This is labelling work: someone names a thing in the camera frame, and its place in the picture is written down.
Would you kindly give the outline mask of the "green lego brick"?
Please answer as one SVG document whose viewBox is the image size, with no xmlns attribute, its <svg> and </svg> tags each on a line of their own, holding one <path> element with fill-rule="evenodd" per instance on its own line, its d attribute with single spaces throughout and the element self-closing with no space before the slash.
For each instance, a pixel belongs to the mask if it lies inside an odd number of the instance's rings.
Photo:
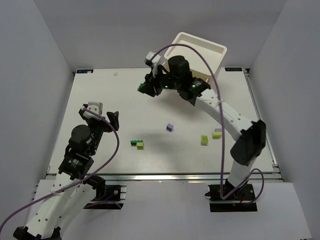
<svg viewBox="0 0 320 240">
<path fill-rule="evenodd" d="M 145 87 L 145 83 L 143 82 L 143 83 L 141 83 L 140 85 L 139 85 L 139 87 L 138 87 L 138 91 L 139 92 L 142 92 L 143 90 L 144 90 L 144 87 Z"/>
</svg>

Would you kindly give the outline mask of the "white three-drawer cabinet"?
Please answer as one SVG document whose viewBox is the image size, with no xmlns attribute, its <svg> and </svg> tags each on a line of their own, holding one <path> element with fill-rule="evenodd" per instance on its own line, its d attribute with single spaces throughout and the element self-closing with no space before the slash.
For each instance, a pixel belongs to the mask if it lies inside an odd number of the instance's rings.
<svg viewBox="0 0 320 240">
<path fill-rule="evenodd" d="M 213 84 L 212 75 L 204 63 L 204 60 L 208 63 L 214 76 L 217 78 L 227 53 L 227 47 L 186 32 L 178 33 L 173 43 L 188 45 L 192 47 L 192 49 L 183 46 L 168 48 L 164 53 L 163 66 L 165 69 L 169 70 L 169 58 L 173 56 L 183 56 L 188 61 L 189 68 L 194 77 L 203 79 L 210 85 Z"/>
</svg>

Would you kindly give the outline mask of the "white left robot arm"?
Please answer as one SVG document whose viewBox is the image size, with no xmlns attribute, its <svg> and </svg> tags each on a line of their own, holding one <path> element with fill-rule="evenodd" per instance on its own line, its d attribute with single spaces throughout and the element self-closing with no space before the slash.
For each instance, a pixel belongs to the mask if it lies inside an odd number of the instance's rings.
<svg viewBox="0 0 320 240">
<path fill-rule="evenodd" d="M 35 216 L 25 226 L 16 228 L 15 239 L 60 240 L 88 202 L 104 200 L 105 179 L 88 171 L 103 134 L 119 130 L 119 112 L 107 112 L 103 117 L 84 107 L 79 115 L 86 123 L 73 128 L 49 197 L 42 200 Z"/>
</svg>

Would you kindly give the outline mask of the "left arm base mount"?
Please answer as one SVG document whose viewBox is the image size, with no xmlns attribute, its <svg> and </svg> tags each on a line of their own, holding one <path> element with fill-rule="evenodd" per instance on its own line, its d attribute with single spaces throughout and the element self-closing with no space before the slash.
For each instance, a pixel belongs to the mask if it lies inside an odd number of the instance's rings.
<svg viewBox="0 0 320 240">
<path fill-rule="evenodd" d="M 101 193 L 85 205 L 85 210 L 121 210 L 126 199 L 126 185 L 110 185 L 104 187 Z"/>
</svg>

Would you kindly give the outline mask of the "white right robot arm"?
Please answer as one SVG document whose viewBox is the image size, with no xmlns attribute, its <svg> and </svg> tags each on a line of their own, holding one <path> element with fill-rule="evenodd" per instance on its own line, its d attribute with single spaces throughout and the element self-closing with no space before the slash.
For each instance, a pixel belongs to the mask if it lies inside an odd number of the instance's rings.
<svg viewBox="0 0 320 240">
<path fill-rule="evenodd" d="M 253 163 L 266 146 L 266 124 L 262 120 L 253 121 L 242 116 L 220 100 L 216 90 L 205 80 L 193 76 L 189 62 L 183 56 L 171 57 L 168 70 L 160 60 L 161 57 L 153 52 L 145 57 L 144 62 L 151 72 L 145 76 L 138 91 L 155 97 L 163 90 L 175 90 L 182 99 L 221 124 L 235 141 L 230 150 L 233 163 L 225 186 L 230 189 L 242 187 L 248 181 Z"/>
</svg>

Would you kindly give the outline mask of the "green and yellow lego stack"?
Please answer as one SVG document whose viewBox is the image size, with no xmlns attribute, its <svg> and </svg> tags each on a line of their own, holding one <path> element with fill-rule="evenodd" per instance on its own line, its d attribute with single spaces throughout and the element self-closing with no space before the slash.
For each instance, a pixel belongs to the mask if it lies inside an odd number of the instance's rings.
<svg viewBox="0 0 320 240">
<path fill-rule="evenodd" d="M 136 147 L 138 150 L 144 149 L 144 141 L 143 140 L 131 140 L 130 144 L 132 147 Z"/>
</svg>

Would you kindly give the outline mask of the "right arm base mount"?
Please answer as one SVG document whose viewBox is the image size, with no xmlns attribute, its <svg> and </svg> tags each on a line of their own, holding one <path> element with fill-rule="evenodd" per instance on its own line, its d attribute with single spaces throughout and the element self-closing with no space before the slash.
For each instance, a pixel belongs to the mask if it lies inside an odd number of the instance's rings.
<svg viewBox="0 0 320 240">
<path fill-rule="evenodd" d="M 254 202 L 256 195 L 252 184 L 246 184 L 240 188 L 237 194 L 230 195 L 227 199 L 220 196 L 220 185 L 208 185 L 205 197 L 209 200 L 211 213 L 242 213 L 257 212 L 257 204 Z"/>
</svg>

